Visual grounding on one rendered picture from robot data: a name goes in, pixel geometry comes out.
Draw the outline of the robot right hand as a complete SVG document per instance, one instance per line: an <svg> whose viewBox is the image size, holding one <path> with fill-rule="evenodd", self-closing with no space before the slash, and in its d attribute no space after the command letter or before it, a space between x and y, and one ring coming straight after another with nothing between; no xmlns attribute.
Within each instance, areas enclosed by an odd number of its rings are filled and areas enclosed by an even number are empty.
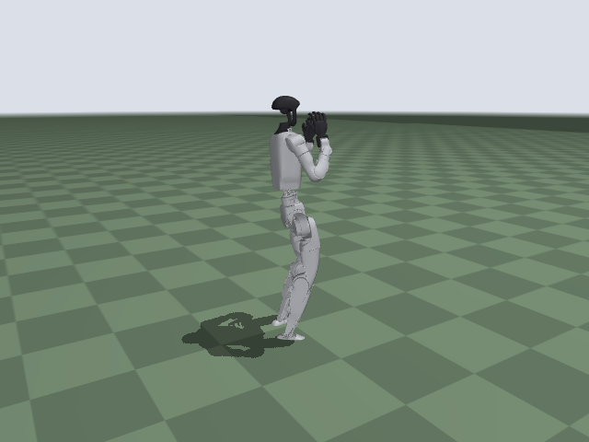
<svg viewBox="0 0 589 442"><path fill-rule="evenodd" d="M312 113L315 115L316 119ZM328 138L328 135L325 134L327 131L327 128L328 128L326 115L324 113L320 113L319 111L318 112L313 111L312 113L309 112L308 115L311 116L311 118L313 120L313 124L309 120L306 120L306 122L314 129L315 134L318 135L316 137L317 144L318 144L318 147L321 147L320 138L323 138L323 137ZM319 118L318 118L318 116L319 116ZM323 119L322 119L322 116L323 116Z"/></svg>

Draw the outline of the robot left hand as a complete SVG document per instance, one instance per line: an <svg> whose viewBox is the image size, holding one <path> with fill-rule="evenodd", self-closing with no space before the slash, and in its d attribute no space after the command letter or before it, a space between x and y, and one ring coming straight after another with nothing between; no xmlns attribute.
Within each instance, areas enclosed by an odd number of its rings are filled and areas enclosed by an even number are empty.
<svg viewBox="0 0 589 442"><path fill-rule="evenodd" d="M315 117L315 119L316 119L316 117ZM310 120L311 123L313 121L311 117L308 117L307 120ZM303 122L303 124L302 124L302 130L304 132L304 137L305 137L306 143L307 142L308 143L313 143L313 145L314 145L314 140L313 140L313 137L315 136L314 129L310 125L308 125L308 123L306 123L306 127L305 127L305 123Z"/></svg>

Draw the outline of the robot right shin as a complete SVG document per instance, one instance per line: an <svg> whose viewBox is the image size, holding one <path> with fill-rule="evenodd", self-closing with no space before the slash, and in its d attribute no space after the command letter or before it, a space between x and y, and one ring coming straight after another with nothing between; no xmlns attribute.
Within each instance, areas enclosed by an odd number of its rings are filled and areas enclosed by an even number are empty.
<svg viewBox="0 0 589 442"><path fill-rule="evenodd" d="M314 285L313 285L314 286ZM310 298L313 286L311 290L308 290L309 283L304 277L298 277L294 280L293 291L289 300L289 306L287 309L288 320L285 328L284 337L290 338L293 336L293 332L298 321L301 319ZM293 328L293 330L292 330ZM289 332L292 331L290 334ZM285 336L285 334L287 336ZM289 337L288 337L289 336Z"/></svg>

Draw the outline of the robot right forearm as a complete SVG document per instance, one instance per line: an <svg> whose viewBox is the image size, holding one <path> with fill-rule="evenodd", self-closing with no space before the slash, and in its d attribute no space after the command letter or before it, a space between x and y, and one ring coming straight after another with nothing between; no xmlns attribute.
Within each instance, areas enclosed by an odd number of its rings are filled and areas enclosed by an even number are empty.
<svg viewBox="0 0 589 442"><path fill-rule="evenodd" d="M329 159L332 149L329 146L329 139L327 137L320 138L321 147L319 147L318 160L316 160L316 167L314 173L318 178L323 178L329 169Z"/></svg>

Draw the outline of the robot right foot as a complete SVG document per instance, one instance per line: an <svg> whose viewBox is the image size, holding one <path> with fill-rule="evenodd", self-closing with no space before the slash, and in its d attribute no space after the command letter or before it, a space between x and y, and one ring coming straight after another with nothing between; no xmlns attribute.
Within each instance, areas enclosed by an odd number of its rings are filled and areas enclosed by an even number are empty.
<svg viewBox="0 0 589 442"><path fill-rule="evenodd" d="M290 333L289 333L289 334L290 334ZM285 334L285 336L287 336L287 335ZM288 337L289 337L289 336L288 336ZM304 336L301 336L301 335L299 335L299 334L296 334L296 333L293 333L293 337L290 337L290 338L288 338L288 339L284 337L284 333L279 333L279 334L277 335L277 338L278 338L278 339L283 339L283 340L304 340L304 339L305 339L305 337L304 337Z"/></svg>

